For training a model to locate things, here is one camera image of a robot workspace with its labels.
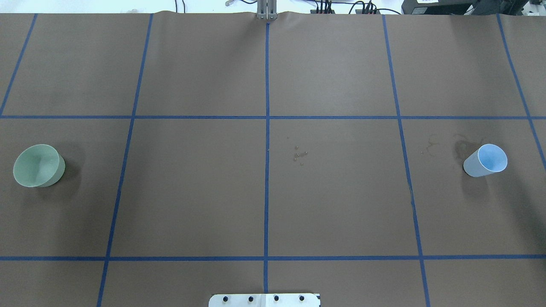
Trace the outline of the light blue paper cup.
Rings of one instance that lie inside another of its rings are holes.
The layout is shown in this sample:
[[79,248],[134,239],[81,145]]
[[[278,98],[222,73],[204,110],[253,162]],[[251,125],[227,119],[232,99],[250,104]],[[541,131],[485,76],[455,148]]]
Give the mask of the light blue paper cup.
[[463,170],[471,177],[483,177],[504,171],[508,165],[506,153],[497,145],[484,144],[463,163]]

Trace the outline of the aluminium frame post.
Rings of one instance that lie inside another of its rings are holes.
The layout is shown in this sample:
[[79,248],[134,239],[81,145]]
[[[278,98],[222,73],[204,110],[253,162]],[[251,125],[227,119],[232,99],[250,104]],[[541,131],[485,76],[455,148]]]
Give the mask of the aluminium frame post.
[[257,0],[257,19],[275,20],[278,17],[277,0]]

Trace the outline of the black power supply box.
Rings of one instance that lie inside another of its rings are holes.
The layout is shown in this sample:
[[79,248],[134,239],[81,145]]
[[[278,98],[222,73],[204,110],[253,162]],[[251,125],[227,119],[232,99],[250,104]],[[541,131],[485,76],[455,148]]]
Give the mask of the black power supply box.
[[405,15],[464,15],[474,0],[404,0]]

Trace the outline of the light green ceramic bowl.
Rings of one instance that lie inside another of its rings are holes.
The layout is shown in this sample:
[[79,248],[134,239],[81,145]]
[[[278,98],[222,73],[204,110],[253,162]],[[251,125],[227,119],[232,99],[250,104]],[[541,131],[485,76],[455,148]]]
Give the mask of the light green ceramic bowl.
[[12,175],[23,187],[49,187],[61,179],[65,169],[66,162],[56,148],[37,144],[20,153]]

